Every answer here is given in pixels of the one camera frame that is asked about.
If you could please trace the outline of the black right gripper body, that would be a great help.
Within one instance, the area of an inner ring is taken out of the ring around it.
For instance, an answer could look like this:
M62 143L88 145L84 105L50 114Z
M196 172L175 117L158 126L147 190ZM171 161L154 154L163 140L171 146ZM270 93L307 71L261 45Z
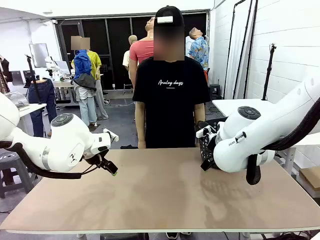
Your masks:
M211 164L215 164L214 149L219 141L220 141L220 134L219 133L212 133L209 135L209 150L210 150L209 160L210 160Z

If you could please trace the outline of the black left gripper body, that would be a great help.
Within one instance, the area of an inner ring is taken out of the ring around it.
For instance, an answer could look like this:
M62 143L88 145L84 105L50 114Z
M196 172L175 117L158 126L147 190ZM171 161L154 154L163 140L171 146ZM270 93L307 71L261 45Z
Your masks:
M93 155L90 158L85 159L85 161L90 165L96 165L102 167L105 161L105 151L102 151L98 154Z

